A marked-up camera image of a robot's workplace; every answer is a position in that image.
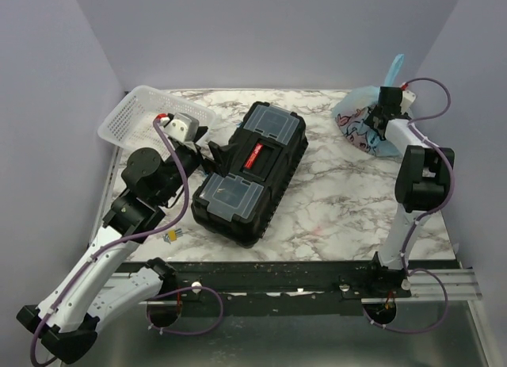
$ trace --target cable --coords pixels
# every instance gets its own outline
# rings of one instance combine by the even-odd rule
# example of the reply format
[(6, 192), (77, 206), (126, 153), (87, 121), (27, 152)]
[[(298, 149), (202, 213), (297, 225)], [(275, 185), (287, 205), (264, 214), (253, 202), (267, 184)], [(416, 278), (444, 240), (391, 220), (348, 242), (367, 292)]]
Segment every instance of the cable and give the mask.
[(173, 208), (176, 205), (176, 203), (180, 200), (180, 197), (181, 197), (182, 194), (183, 194), (183, 189), (180, 190), (180, 192), (178, 193), (176, 199), (171, 204), (171, 206), (169, 206), (168, 208)]
[(196, 286), (187, 286), (185, 288), (180, 288), (180, 289), (173, 290), (172, 292), (159, 294), (158, 296), (153, 297), (152, 300), (158, 300), (160, 298), (172, 296), (173, 294), (182, 293), (182, 292), (188, 292), (189, 290), (197, 290), (197, 289), (206, 290), (206, 291), (212, 293), (213, 296), (216, 297), (217, 301), (219, 301), (219, 305), (220, 305), (219, 317), (218, 317), (218, 319), (210, 327), (208, 327), (207, 329), (204, 329), (204, 330), (199, 330), (199, 331), (178, 331), (178, 330), (166, 329), (164, 327), (156, 327), (151, 322), (150, 313), (148, 313), (148, 311), (147, 311), (147, 319), (148, 319), (148, 322), (150, 323), (150, 326), (148, 327), (148, 329), (154, 328), (154, 329), (160, 331), (161, 333), (164, 332), (164, 333), (167, 333), (167, 334), (194, 336), (194, 335), (202, 335), (202, 334), (209, 333), (210, 331), (212, 331), (213, 329), (215, 329), (217, 326), (219, 326), (220, 323), (222, 322), (222, 319), (223, 319), (223, 301), (222, 301), (222, 297), (220, 297), (220, 295), (215, 290), (213, 290), (211, 288), (208, 288), (207, 286), (199, 286), (199, 287), (196, 287)]
[(387, 294), (387, 299), (386, 299), (386, 302), (384, 303), (384, 307), (386, 309), (389, 308), (389, 299), (392, 298), (393, 299), (393, 304), (396, 304), (396, 297), (395, 297), (395, 292), (390, 290), (389, 293)]
[(126, 243), (131, 240), (143, 238), (150, 235), (158, 234), (159, 232), (167, 231), (168, 229), (172, 228), (175, 224), (177, 224), (181, 218), (183, 218), (183, 215), (186, 213), (187, 208), (189, 207), (189, 201), (190, 201), (190, 190), (189, 190), (189, 181), (187, 179), (187, 176), (185, 174), (185, 169), (183, 165), (181, 164), (180, 159), (177, 157), (176, 151), (173, 149), (173, 146), (171, 145), (170, 141), (166, 138), (166, 135), (164, 132), (160, 129), (158, 126), (158, 123), (160, 123), (161, 117), (158, 115), (153, 120), (153, 126), (155, 131), (158, 133), (158, 135), (161, 137), (162, 142), (164, 145), (166, 145), (167, 150), (171, 154), (171, 157), (173, 157), (174, 163), (176, 164), (176, 168), (181, 176), (181, 182), (183, 185), (183, 191), (184, 194), (184, 200), (183, 200), (183, 207), (181, 208), (180, 213), (173, 219), (169, 224), (166, 224), (165, 226), (161, 226), (159, 228), (155, 228), (154, 230), (141, 232), (139, 234), (124, 236), (123, 238), (120, 238), (118, 240), (115, 240), (114, 242), (111, 242), (101, 248), (99, 248), (95, 253), (93, 253), (90, 256), (90, 259), (86, 261), (81, 268), (79, 268), (78, 272), (71, 278), (71, 280), (68, 282), (68, 284), (65, 286), (65, 288), (62, 289), (62, 292), (58, 295), (55, 302), (49, 307), (48, 313), (42, 318), (42, 320), (39, 322), (39, 325), (33, 332), (33, 338), (32, 342), (30, 344), (30, 361), (32, 362), (34, 367), (46, 367), (47, 365), (50, 365), (56, 360), (56, 357), (52, 358), (50, 361), (46, 361), (45, 363), (39, 363), (36, 359), (36, 345), (37, 345), (37, 339), (39, 338), (39, 335), (44, 328), (44, 325), (49, 320), (51, 315), (57, 310), (58, 306), (62, 303), (63, 298), (69, 293), (69, 291), (72, 289), (74, 284), (79, 280), (79, 278), (82, 276), (82, 274), (88, 269), (88, 267), (95, 261), (97, 261), (98, 257), (104, 254), (107, 250), (110, 250), (111, 248), (117, 246), (121, 243)]
[(451, 93), (449, 92), (449, 89), (442, 82), (439, 82), (438, 80), (433, 79), (433, 78), (414, 78), (414, 79), (411, 79), (408, 82), (403, 83), (402, 90), (405, 90), (408, 87), (408, 85), (411, 84), (412, 82), (418, 82), (418, 81), (421, 81), (421, 80), (425, 80), (425, 81), (428, 81), (428, 82), (433, 82), (433, 83), (437, 84), (438, 86), (440, 86), (442, 88), (442, 90), (444, 90), (444, 92), (445, 92), (445, 96), (447, 98), (447, 104), (445, 105), (445, 107), (444, 107), (444, 109), (442, 111), (440, 111), (439, 113), (437, 113), (435, 115), (427, 116), (427, 117), (419, 117), (417, 119), (410, 120), (409, 123), (408, 123), (408, 128), (422, 143), (424, 143), (424, 144), (428, 145), (429, 147), (431, 147), (438, 154), (438, 156), (440, 157), (440, 159), (444, 162), (445, 166), (448, 169), (449, 176), (450, 176), (449, 191), (448, 191), (447, 196), (444, 198), (444, 201), (442, 201), (442, 203), (440, 203), (437, 207), (435, 207), (435, 208), (433, 208), (433, 209), (431, 209), (431, 210), (429, 210), (427, 212), (423, 212), (420, 216), (418, 216), (416, 218), (416, 220), (414, 221), (414, 223), (410, 227), (410, 230), (408, 231), (408, 233), (407, 233), (407, 235), (405, 237), (405, 240), (403, 241), (402, 249), (400, 250), (400, 257), (402, 258), (403, 269), (405, 270), (405, 272), (407, 274), (407, 277), (413, 276), (417, 272), (423, 272), (423, 273), (426, 273), (429, 276), (433, 277), (436, 280), (436, 282), (438, 282), (438, 284), (442, 288), (442, 293), (444, 294), (444, 313), (442, 314), (442, 316), (433, 325), (425, 327), (424, 329), (420, 329), (420, 330), (404, 330), (404, 329), (398, 329), (396, 327), (388, 327), (386, 325), (383, 325), (383, 324), (375, 322), (368, 315), (368, 313), (363, 309), (363, 313), (366, 315), (366, 317), (370, 321), (371, 325), (377, 326), (377, 327), (379, 327), (381, 329), (385, 329), (385, 330), (388, 330), (388, 331), (393, 331), (394, 333), (401, 333), (401, 334), (422, 334), (422, 333), (426, 333), (428, 331), (434, 330), (437, 327), (439, 327), (445, 321), (445, 319), (447, 318), (447, 315), (448, 315), (448, 310), (449, 310), (448, 293), (447, 293), (447, 290), (446, 290), (446, 288), (445, 288), (444, 283), (442, 282), (442, 280), (436, 274), (434, 274), (433, 272), (430, 272), (429, 270), (426, 270), (424, 268), (416, 268), (415, 270), (409, 271), (408, 264), (407, 264), (407, 262), (405, 260), (406, 248), (408, 247), (410, 238), (412, 237), (412, 234), (414, 233), (414, 231), (415, 231), (417, 225), (419, 224), (419, 222), (422, 219), (424, 219), (425, 217), (427, 217), (429, 215), (432, 215), (435, 212), (438, 212), (442, 208), (444, 208), (447, 205), (447, 203), (451, 200), (452, 194), (454, 193), (454, 186), (455, 186), (454, 170), (452, 169), (452, 165), (449, 162), (449, 160), (447, 159), (447, 157), (445, 157), (444, 153), (440, 150), (440, 148), (435, 143), (429, 141), (414, 126), (414, 124), (416, 122), (418, 122), (418, 121), (436, 119), (437, 117), (441, 117), (442, 115), (444, 115), (449, 110), (449, 108), (451, 107)]

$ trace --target toolbox lid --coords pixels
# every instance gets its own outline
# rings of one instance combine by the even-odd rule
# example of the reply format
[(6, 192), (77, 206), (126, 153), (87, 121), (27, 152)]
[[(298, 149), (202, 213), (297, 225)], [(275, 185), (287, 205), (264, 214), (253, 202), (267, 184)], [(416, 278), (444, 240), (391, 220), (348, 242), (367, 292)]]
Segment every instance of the toolbox lid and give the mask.
[(214, 173), (200, 193), (209, 202), (207, 211), (229, 222), (234, 214), (247, 219), (259, 199), (263, 186), (238, 175), (225, 178)]
[(258, 105), (243, 128), (287, 145), (298, 123), (298, 119), (285, 109)]

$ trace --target small yellow object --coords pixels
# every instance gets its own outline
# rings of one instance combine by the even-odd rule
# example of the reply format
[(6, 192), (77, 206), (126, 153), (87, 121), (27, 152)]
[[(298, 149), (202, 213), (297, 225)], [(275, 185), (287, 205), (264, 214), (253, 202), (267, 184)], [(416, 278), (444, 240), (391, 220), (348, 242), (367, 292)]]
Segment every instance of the small yellow object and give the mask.
[(177, 239), (177, 235), (176, 235), (176, 231), (175, 230), (168, 231), (167, 235), (169, 236), (169, 240), (171, 242), (173, 242), (173, 241), (175, 241)]
[(175, 228), (173, 230), (169, 230), (164, 235), (164, 242), (166, 242), (166, 243), (175, 242), (176, 239), (179, 238), (182, 235), (183, 235), (183, 231), (181, 230), (181, 228)]

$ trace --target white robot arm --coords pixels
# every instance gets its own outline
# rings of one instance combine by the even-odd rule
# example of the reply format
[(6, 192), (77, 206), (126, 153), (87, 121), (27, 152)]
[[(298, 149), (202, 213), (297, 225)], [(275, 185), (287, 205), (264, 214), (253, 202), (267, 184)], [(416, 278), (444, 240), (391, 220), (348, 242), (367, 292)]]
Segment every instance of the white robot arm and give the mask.
[[(39, 305), (26, 305), (17, 319), (40, 338), (53, 355), (70, 364), (77, 361), (93, 345), (97, 334), (111, 320), (139, 302), (177, 288), (175, 272), (160, 258), (147, 262), (136, 275), (123, 284), (99, 294), (118, 266), (144, 242), (148, 235), (172, 227), (185, 213), (189, 203), (186, 178), (203, 163), (193, 141), (207, 128), (199, 127), (196, 119), (178, 113), (166, 133), (155, 129), (170, 147), (171, 157), (162, 160), (150, 148), (131, 154), (122, 173), (127, 188), (112, 203), (105, 215), (104, 226), (72, 271)], [(184, 186), (185, 203), (172, 223), (155, 230), (171, 197)], [(34, 358), (35, 342), (32, 343)]]
[(396, 180), (396, 215), (386, 242), (377, 254), (379, 263), (389, 270), (401, 270), (429, 215), (449, 193), (450, 175), (444, 155), (452, 166), (454, 152), (430, 143), (402, 114), (402, 89), (381, 87), (379, 105), (368, 118), (369, 125), (404, 155)]

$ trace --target cartoon print bag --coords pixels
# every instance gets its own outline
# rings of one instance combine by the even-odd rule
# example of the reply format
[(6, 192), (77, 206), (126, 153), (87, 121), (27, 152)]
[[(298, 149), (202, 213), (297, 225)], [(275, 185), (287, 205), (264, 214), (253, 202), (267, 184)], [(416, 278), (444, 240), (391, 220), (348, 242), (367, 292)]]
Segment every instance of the cartoon print bag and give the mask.
[[(384, 86), (393, 85), (403, 58), (403, 54), (396, 56), (384, 80)], [(379, 157), (399, 155), (392, 143), (380, 139), (378, 133), (364, 123), (377, 104), (379, 92), (380, 87), (376, 86), (356, 88), (334, 106), (331, 114), (345, 138), (362, 151)]]

